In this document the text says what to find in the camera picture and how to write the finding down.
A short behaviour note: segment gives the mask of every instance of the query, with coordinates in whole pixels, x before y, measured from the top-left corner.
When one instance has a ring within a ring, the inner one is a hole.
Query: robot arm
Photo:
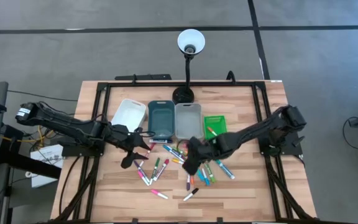
[[[122,160],[121,167],[128,168],[134,159],[147,159],[133,153],[135,147],[140,146],[150,150],[143,141],[140,131],[130,133],[126,126],[111,125],[108,121],[82,121],[57,111],[46,103],[24,103],[15,117],[19,124],[26,126],[42,125],[48,129],[74,138],[76,142],[85,147],[98,147],[101,142],[110,143],[127,152]]]
[[[285,136],[301,131],[306,125],[297,107],[290,105],[277,109],[270,117],[236,133],[224,133],[201,143],[191,138],[188,145],[188,158],[183,168],[190,175],[197,172],[201,163],[216,159],[226,159],[240,148],[241,144],[254,138],[268,137],[270,147],[280,147]]]

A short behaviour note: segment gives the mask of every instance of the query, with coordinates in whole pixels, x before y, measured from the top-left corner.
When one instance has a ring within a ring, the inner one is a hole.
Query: wooden table
[[[98,81],[83,82],[75,118],[90,119]],[[282,82],[266,81],[271,110],[287,104]],[[120,102],[129,98],[145,105],[152,100],[171,100],[175,87],[114,87],[109,100],[108,118],[112,119]],[[202,105],[203,115],[224,115],[228,131],[238,131],[257,122],[254,100],[250,87],[193,87],[195,101]],[[100,109],[103,105],[101,96]],[[264,111],[262,96],[260,105]],[[143,127],[147,129],[147,119]],[[137,152],[144,154],[141,148]],[[122,169],[120,163],[126,153],[114,146],[106,145],[100,160],[96,190],[93,200],[92,222],[215,222],[223,217],[226,222],[272,221],[274,220],[272,200],[265,169],[264,158],[259,154],[257,140],[241,146],[224,164],[236,178],[229,179],[215,164],[211,169],[217,182],[206,187],[195,176],[198,193],[187,202],[183,201],[186,191],[186,173],[179,164],[170,162],[161,178],[146,186],[139,178],[136,167]],[[161,145],[154,147],[149,161],[143,165],[151,176],[156,159],[173,158]],[[64,161],[51,218],[58,216],[58,204],[67,172],[75,158]],[[283,168],[289,191],[311,216],[315,216],[308,180],[303,164],[293,156],[282,156]],[[82,158],[74,166],[68,178],[63,197],[63,208],[67,206],[78,189]],[[158,189],[168,200],[155,196],[151,189]],[[86,192],[81,204],[80,218],[85,215]],[[278,190],[280,209],[285,217],[282,195]]]

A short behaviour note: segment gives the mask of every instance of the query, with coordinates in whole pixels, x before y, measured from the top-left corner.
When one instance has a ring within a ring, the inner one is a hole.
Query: black lamp base
[[[185,86],[178,87],[172,94],[172,101],[178,103],[192,103],[194,102],[194,93]]]

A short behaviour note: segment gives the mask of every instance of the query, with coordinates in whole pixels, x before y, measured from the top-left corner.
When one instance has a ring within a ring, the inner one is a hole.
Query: desk lamp
[[[194,102],[194,93],[190,89],[190,60],[200,53],[205,46],[204,35],[195,29],[187,29],[178,36],[178,47],[186,59],[186,85],[178,87],[172,94],[172,100],[177,103]]]

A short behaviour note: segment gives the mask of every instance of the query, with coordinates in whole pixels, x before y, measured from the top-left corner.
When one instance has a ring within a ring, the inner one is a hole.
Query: white lamp shade
[[[178,36],[178,46],[184,54],[196,55],[204,49],[204,35],[195,29],[184,30]]]

